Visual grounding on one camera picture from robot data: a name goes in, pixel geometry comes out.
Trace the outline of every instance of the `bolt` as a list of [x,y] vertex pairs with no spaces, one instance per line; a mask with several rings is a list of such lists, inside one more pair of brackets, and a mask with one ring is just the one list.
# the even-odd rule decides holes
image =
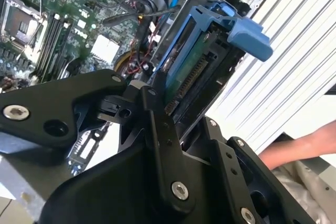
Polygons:
[[216,127],[217,126],[217,123],[214,121],[214,120],[210,120],[210,124],[213,126],[213,127]]
[[152,89],[148,89],[149,94],[156,95],[156,92]]
[[172,184],[172,192],[180,200],[187,200],[189,197],[188,189],[179,181]]
[[253,214],[248,210],[247,208],[243,207],[240,210],[242,218],[246,221],[248,224],[255,224],[256,219],[254,218]]
[[238,142],[240,147],[244,147],[245,144],[242,140],[238,139],[237,142]]
[[29,110],[20,105],[10,105],[4,108],[3,115],[14,121],[22,121],[29,117]]
[[116,82],[121,82],[120,78],[117,76],[112,76],[112,80]]

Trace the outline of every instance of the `motherboard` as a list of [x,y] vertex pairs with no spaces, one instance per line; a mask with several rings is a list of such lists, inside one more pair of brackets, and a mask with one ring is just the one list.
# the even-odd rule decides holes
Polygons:
[[101,21],[133,11],[117,0],[0,0],[0,74],[35,77],[38,83],[64,78],[72,62],[77,73],[113,68],[130,50],[138,21],[114,27]]

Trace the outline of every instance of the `white corrugated panel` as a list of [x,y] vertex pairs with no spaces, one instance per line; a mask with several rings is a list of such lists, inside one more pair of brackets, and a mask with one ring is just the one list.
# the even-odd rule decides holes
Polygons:
[[247,56],[207,115],[224,137],[240,136],[260,153],[336,83],[336,1],[267,0],[254,20],[274,54],[264,63]]

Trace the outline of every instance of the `black metal bracket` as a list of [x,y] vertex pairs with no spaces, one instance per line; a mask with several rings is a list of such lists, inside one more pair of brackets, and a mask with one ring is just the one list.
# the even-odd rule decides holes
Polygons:
[[[43,164],[62,161],[92,103],[107,94],[121,95],[126,86],[115,72],[101,70],[1,94],[0,152],[34,159],[34,151],[37,162],[38,153],[49,156]],[[9,105],[26,108],[29,116],[9,119],[5,111]]]

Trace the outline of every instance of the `blue plastic tab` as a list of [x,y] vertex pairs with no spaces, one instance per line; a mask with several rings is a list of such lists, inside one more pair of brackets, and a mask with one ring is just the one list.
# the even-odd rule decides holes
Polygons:
[[261,61],[268,60],[273,54],[269,38],[262,33],[263,27],[249,18],[222,16],[203,6],[193,7],[190,16],[202,31],[207,31],[212,22],[222,25],[229,30],[227,42]]
[[238,18],[229,33],[227,42],[246,51],[261,61],[273,54],[269,38],[262,33],[263,27],[248,18]]

